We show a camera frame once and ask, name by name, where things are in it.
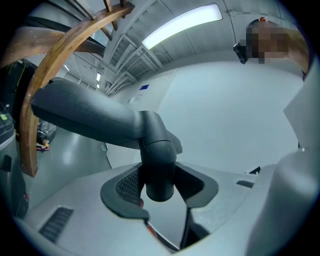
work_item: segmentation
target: gray floor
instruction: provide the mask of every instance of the gray floor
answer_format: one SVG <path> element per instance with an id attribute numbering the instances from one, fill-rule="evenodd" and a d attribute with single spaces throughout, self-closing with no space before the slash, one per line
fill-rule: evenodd
<path id="1" fill-rule="evenodd" d="M 111 169 L 102 144 L 57 127 L 50 151 L 37 151 L 35 178 L 24 176 L 29 209 L 76 178 Z"/>

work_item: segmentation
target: person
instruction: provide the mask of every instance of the person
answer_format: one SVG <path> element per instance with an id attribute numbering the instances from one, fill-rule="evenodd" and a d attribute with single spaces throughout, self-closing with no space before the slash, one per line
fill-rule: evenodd
<path id="1" fill-rule="evenodd" d="M 246 49 L 259 63 L 271 59 L 290 59 L 302 70 L 302 78 L 310 70 L 314 51 L 302 29 L 289 29 L 268 21 L 255 19 L 246 27 Z"/>

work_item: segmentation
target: ceiling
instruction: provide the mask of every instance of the ceiling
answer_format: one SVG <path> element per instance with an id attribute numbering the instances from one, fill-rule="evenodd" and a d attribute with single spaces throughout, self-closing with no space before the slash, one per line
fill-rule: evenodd
<path id="1" fill-rule="evenodd" d="M 105 8 L 103 0 L 87 0 L 97 12 Z M 125 19 L 117 20 L 103 59 L 90 53 L 73 53 L 66 64 L 70 72 L 89 84 L 102 74 L 100 88 L 111 96 L 133 84 L 146 72 L 157 72 L 163 65 L 192 55 L 232 49 L 245 35 L 245 28 L 261 16 L 287 28 L 294 28 L 293 18 L 273 0 L 131 0 L 135 9 Z M 222 20 L 191 27 L 147 50 L 142 41 L 154 30 L 192 9 L 216 3 Z"/>

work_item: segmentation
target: fluorescent light panel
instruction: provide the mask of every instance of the fluorescent light panel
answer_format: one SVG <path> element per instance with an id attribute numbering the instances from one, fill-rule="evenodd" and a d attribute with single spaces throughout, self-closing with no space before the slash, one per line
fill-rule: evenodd
<path id="1" fill-rule="evenodd" d="M 100 81 L 100 77 L 101 77 L 101 74 L 100 74 L 100 73 L 97 73 L 97 74 L 96 74 L 96 80 L 97 80 L 97 81 Z"/>
<path id="2" fill-rule="evenodd" d="M 67 67 L 66 64 L 63 64 L 63 65 L 64 65 L 64 67 L 66 68 L 66 70 L 70 71 L 70 69 Z"/>
<path id="3" fill-rule="evenodd" d="M 188 28 L 207 23 L 222 20 L 222 14 L 217 4 L 212 3 L 199 8 L 187 11 L 152 32 L 142 44 L 150 50 L 161 41 L 172 35 L 186 30 Z"/>

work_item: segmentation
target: wooden arch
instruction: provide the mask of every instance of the wooden arch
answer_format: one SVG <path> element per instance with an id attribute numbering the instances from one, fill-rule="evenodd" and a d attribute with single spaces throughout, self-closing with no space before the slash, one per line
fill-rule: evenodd
<path id="1" fill-rule="evenodd" d="M 120 4 L 114 6 L 107 6 L 110 1 L 104 2 L 106 9 L 82 20 L 57 41 L 48 51 L 30 81 L 21 109 L 19 134 L 23 171 L 31 177 L 34 177 L 38 171 L 36 141 L 39 118 L 33 115 L 31 109 L 30 102 L 33 95 L 56 76 L 72 52 L 90 35 L 118 18 L 131 13 L 134 8 L 134 5 L 126 3 L 125 0 L 120 0 Z"/>

